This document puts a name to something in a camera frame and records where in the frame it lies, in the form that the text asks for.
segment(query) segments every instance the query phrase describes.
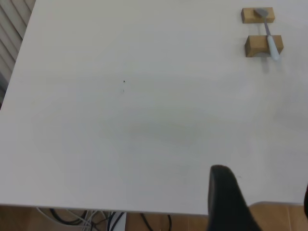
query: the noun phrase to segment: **wooden floor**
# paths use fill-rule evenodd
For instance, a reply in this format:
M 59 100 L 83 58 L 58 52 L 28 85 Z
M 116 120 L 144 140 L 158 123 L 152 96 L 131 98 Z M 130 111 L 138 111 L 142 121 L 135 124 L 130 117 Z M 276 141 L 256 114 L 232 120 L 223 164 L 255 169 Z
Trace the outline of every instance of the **wooden floor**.
M 263 231 L 308 231 L 308 221 L 302 206 L 262 204 L 254 205 L 250 209 Z M 166 215 L 146 214 L 146 217 L 154 231 L 168 230 Z M 173 231 L 206 231 L 206 216 L 172 215 L 171 217 Z M 0 206 L 0 230 L 79 231 L 80 229 L 58 225 L 46 219 L 34 208 Z M 126 231 L 148 230 L 139 214 L 129 213 Z

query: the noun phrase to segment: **white cable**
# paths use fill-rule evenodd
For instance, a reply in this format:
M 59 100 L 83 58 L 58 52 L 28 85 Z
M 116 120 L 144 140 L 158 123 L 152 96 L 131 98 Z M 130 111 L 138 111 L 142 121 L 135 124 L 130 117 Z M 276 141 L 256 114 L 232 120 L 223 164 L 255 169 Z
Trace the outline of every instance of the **white cable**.
M 38 210 L 38 212 L 40 212 L 40 214 L 42 214 L 44 217 L 46 217 L 47 219 L 49 219 L 49 220 L 51 220 L 51 221 L 53 221 L 54 223 L 57 223 L 57 224 L 59 224 L 59 225 L 63 225 L 63 226 L 67 226 L 67 227 L 87 227 L 88 228 L 88 226 L 83 226 L 83 225 L 66 225 L 66 224 L 63 224 L 63 223 L 60 223 L 60 222 L 58 222 L 58 221 L 56 221 L 56 220 L 54 220 L 54 219 L 52 219 L 51 217 L 49 217 L 46 213 L 44 213 L 40 208 L 36 208 L 37 210 Z
M 69 211 L 68 209 L 66 209 L 67 212 L 69 212 L 70 214 L 72 214 L 73 216 L 75 216 L 76 218 L 80 219 L 80 220 L 83 220 L 84 222 L 86 222 L 88 225 L 90 225 L 91 227 L 91 223 L 89 223 L 87 220 L 85 220 L 84 218 L 78 216 L 77 214 L 73 213 L 72 211 Z
M 94 215 L 95 215 L 96 213 L 97 213 L 97 211 L 91 210 L 91 215 L 90 215 L 88 218 L 86 218 L 86 220 L 87 220 L 87 222 L 88 222 L 88 223 L 86 223 L 87 226 L 84 227 L 84 228 L 82 228 L 81 231 L 86 231 L 86 230 L 88 230 L 88 229 L 91 228 L 91 226 L 92 226 L 92 219 L 93 219 L 93 217 L 94 217 Z
M 87 225 L 87 227 L 83 227 L 83 228 L 81 229 L 81 231 L 86 231 L 87 229 L 88 229 L 88 225 Z

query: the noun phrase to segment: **cable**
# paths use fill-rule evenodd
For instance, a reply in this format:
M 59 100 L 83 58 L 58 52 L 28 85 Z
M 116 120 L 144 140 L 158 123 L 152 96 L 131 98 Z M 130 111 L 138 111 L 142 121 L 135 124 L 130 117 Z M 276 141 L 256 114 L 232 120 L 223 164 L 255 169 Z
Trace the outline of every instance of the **cable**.
M 111 214 L 111 216 L 109 217 L 109 219 L 108 219 L 107 231 L 110 230 L 110 223 L 111 223 L 111 220 L 112 220 L 112 218 L 114 217 L 115 213 L 116 213 L 116 212 L 113 212 L 113 213 Z
M 69 211 L 68 209 L 66 209 L 66 211 L 69 212 L 70 214 L 72 214 L 73 216 L 75 216 L 76 218 L 78 218 L 78 219 L 82 220 L 83 222 L 87 223 L 90 227 L 92 226 L 92 224 L 90 222 L 88 222 L 87 220 L 85 220 L 82 217 L 78 216 L 77 214 L 73 213 L 72 211 Z
M 36 209 L 38 210 L 38 212 L 40 212 L 40 214 L 42 214 L 44 217 L 46 217 L 47 219 L 51 220 L 52 222 L 54 222 L 56 224 L 59 224 L 59 225 L 72 227 L 72 225 L 66 225 L 66 224 L 58 222 L 57 220 L 52 219 L 46 213 L 44 213 L 40 208 L 37 207 Z M 83 225 L 74 225 L 74 227 L 81 227 L 81 228 L 87 227 L 88 228 L 88 226 L 83 226 Z
M 148 220 L 145 218 L 145 215 L 143 213 L 140 213 L 140 216 L 142 218 L 142 220 L 144 221 L 146 227 L 148 228 L 149 231 L 153 231 L 152 227 L 150 226 Z M 168 215 L 168 220 L 169 220 L 169 231 L 172 230 L 172 220 L 171 220 L 171 216 Z
M 115 227 L 116 227 L 116 224 L 119 222 L 119 220 L 121 219 L 121 217 L 123 216 L 123 212 L 122 213 L 120 213 L 120 215 L 117 217 L 117 219 L 116 219 L 116 221 L 114 222 L 114 224 L 113 224 L 113 226 L 112 226 L 112 228 L 111 228 L 111 230 L 110 231 L 114 231 L 114 229 L 115 229 Z
M 99 224 L 101 224 L 102 222 L 104 222 L 104 221 L 108 220 L 110 217 L 111 217 L 111 215 L 110 215 L 109 217 L 107 217 L 107 218 L 103 219 L 103 220 L 100 220 L 100 221 L 99 221 L 99 222 L 97 222 L 97 223 L 94 223 L 94 222 L 93 222 L 93 224 L 94 224 L 94 225 L 99 225 Z
M 56 220 L 58 220 L 59 222 L 65 225 L 79 225 L 82 222 L 82 220 L 79 218 L 76 220 L 63 220 L 61 217 L 59 217 L 59 215 L 53 208 L 50 209 L 50 212 Z M 81 218 L 84 219 L 86 215 L 87 215 L 87 211 L 84 210 L 83 214 L 81 215 Z

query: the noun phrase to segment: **wooden block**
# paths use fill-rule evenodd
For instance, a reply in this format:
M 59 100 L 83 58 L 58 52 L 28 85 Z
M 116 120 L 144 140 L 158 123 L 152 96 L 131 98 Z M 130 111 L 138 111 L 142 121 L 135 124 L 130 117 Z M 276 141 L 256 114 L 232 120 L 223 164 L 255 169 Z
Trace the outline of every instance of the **wooden block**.
M 259 7 L 269 12 L 266 17 L 267 23 L 272 23 L 275 20 L 274 9 L 272 7 Z M 242 9 L 242 21 L 243 23 L 264 23 L 264 19 L 255 12 L 257 8 L 243 8 Z
M 283 50 L 281 35 L 273 35 L 277 50 L 279 53 Z M 270 49 L 266 35 L 250 35 L 245 43 L 246 57 L 253 57 L 257 53 L 268 53 Z

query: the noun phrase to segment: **black cable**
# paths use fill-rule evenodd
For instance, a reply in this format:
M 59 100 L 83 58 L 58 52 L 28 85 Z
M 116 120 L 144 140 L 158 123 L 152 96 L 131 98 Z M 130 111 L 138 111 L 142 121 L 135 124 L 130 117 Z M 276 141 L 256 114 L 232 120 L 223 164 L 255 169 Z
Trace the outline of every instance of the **black cable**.
M 169 220 L 169 231 L 172 230 L 172 220 L 171 220 L 171 216 L 168 215 L 168 220 Z
M 112 226 L 112 228 L 111 228 L 110 231 L 114 231 L 114 229 L 115 229 L 115 227 L 116 227 L 116 224 L 119 222 L 119 220 L 120 220 L 120 218 L 123 216 L 123 214 L 124 214 L 123 212 L 120 213 L 120 215 L 117 217 L 117 219 L 116 219 L 115 223 L 113 224 L 113 226 Z
M 108 218 L 107 231 L 110 230 L 111 220 L 112 220 L 112 218 L 114 217 L 115 213 L 116 213 L 116 212 L 113 212 L 113 213 L 110 215 L 110 217 Z
M 144 221 L 146 227 L 148 227 L 149 231 L 153 231 L 152 227 L 150 226 L 148 220 L 145 218 L 145 215 L 143 213 L 140 213 L 140 216 L 142 218 L 142 220 Z M 172 220 L 171 220 L 171 216 L 168 215 L 168 220 L 169 220 L 169 231 L 172 230 Z
M 59 215 L 57 214 L 57 212 L 51 208 L 50 209 L 50 212 L 52 214 L 52 216 L 58 221 L 58 222 L 61 222 L 65 225 L 79 225 L 82 220 L 81 219 L 76 219 L 76 220 L 63 220 L 61 217 L 59 217 Z M 81 218 L 85 219 L 86 218 L 86 215 L 87 215 L 87 211 L 84 210 L 83 214 L 80 216 Z
M 107 218 L 103 219 L 103 220 L 100 220 L 100 221 L 99 221 L 99 222 L 97 222 L 97 223 L 94 223 L 94 222 L 93 222 L 93 224 L 94 224 L 94 225 L 99 225 L 99 224 L 101 224 L 102 222 L 104 222 L 104 221 L 108 220 L 110 217 L 111 217 L 111 215 L 110 215 L 110 216 L 108 216 Z

